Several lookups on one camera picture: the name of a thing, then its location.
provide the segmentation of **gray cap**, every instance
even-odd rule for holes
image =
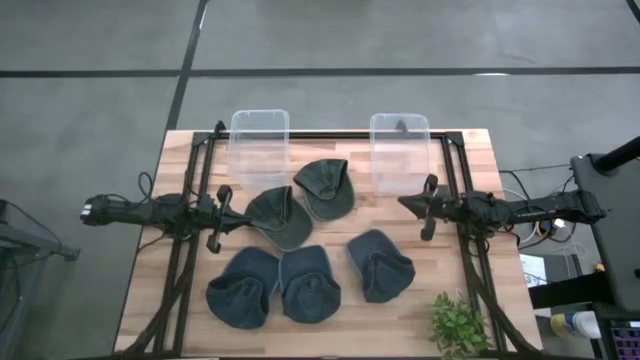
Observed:
[[[393,299],[411,284],[416,274],[413,261],[402,256],[380,230],[369,230],[349,241],[347,253],[362,278],[367,302]]]
[[[311,162],[294,176],[304,190],[309,212],[318,220],[335,220],[347,215],[355,204],[348,161],[324,159]]]
[[[284,254],[280,260],[283,312],[293,321],[316,324],[340,307],[340,285],[319,245]]]
[[[245,215],[262,236],[285,252],[300,247],[313,228],[309,214],[293,198],[291,186],[262,192],[251,200]]]
[[[211,280],[206,297],[209,309],[227,325],[239,329],[262,326],[269,314],[269,296],[278,284],[278,258],[247,247]]]

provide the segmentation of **clear plastic bin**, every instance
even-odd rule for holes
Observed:
[[[227,172],[242,187],[260,193],[286,184],[289,113],[241,110],[231,118]]]
[[[375,114],[369,131],[375,192],[420,193],[431,171],[427,118],[418,114]]]

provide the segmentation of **potted plant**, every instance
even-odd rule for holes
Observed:
[[[445,359],[461,359],[492,346],[484,326],[482,315],[474,313],[462,297],[455,302],[443,292],[433,304],[433,336],[429,340]]]

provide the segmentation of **concrete floor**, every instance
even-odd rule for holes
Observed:
[[[5,0],[0,70],[179,69],[197,0]],[[194,68],[639,66],[624,0],[211,0]],[[139,198],[176,79],[0,79],[0,197],[68,244],[51,259],[19,359],[107,354],[140,229],[78,220],[100,192]],[[640,133],[640,75],[191,79],[179,129],[283,108],[292,128],[363,128],[417,112],[432,128],[486,127],[501,168],[567,163]],[[531,195],[568,171],[524,173]],[[505,186],[518,190],[511,179]],[[583,266],[597,261],[588,228]],[[543,244],[534,252],[558,252]]]

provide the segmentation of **wooden table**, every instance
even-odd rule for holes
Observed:
[[[503,196],[488,131],[462,131],[475,189]],[[154,196],[181,191],[192,133],[167,133]],[[231,185],[234,190],[231,206],[242,212],[252,196],[227,175],[226,150],[227,141],[216,141],[208,190],[210,194],[215,194],[219,185]],[[441,183],[446,183],[441,145],[432,142],[430,152],[432,172],[438,175]],[[440,354],[435,344],[428,340],[431,335],[430,304],[442,291],[466,294],[467,289],[455,226],[439,223],[433,241],[420,241],[421,224],[397,203],[395,197],[374,196],[368,140],[291,140],[290,177],[308,162],[323,158],[349,160],[349,176],[356,191],[355,209],[336,221],[314,222],[314,231],[305,243],[305,246],[320,244],[329,254],[336,281],[342,287],[340,309],[317,325],[295,323],[282,314],[280,293],[277,292],[271,298],[269,317],[262,328],[239,330],[227,326],[209,311],[205,300],[208,282],[220,275],[231,257],[246,246],[258,246],[276,255],[279,252],[255,230],[240,228],[223,235],[221,252],[212,254],[205,247],[206,235],[210,232],[204,231],[196,260],[183,356],[371,357]],[[458,187],[461,187],[462,175],[459,164],[455,165]],[[197,173],[196,182],[199,178],[200,174]],[[296,186],[294,194],[298,198],[301,195]],[[411,286],[386,304],[364,301],[360,280],[345,253],[347,241],[371,228],[387,233],[416,267],[416,277]],[[156,229],[145,229],[142,244],[159,234]],[[162,298],[170,248],[169,240],[161,241],[138,255],[114,350],[128,346],[157,310]],[[489,259],[498,302],[525,338],[541,348],[513,237],[498,235],[491,239]],[[175,316],[169,321],[168,344],[172,343],[174,322]]]

